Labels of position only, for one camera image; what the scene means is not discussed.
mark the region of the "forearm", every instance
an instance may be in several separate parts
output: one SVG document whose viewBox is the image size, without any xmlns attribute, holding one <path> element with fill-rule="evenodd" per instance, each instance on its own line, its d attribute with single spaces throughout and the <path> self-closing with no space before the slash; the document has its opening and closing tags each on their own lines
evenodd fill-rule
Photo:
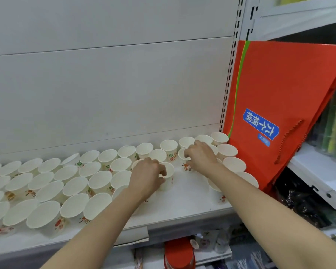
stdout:
<svg viewBox="0 0 336 269">
<path fill-rule="evenodd" d="M 42 269 L 98 269 L 141 200 L 125 189 Z"/>
<path fill-rule="evenodd" d="M 209 178 L 279 268 L 326 268 L 326 251 L 336 262 L 336 243 L 275 199 L 221 165 Z"/>
</svg>

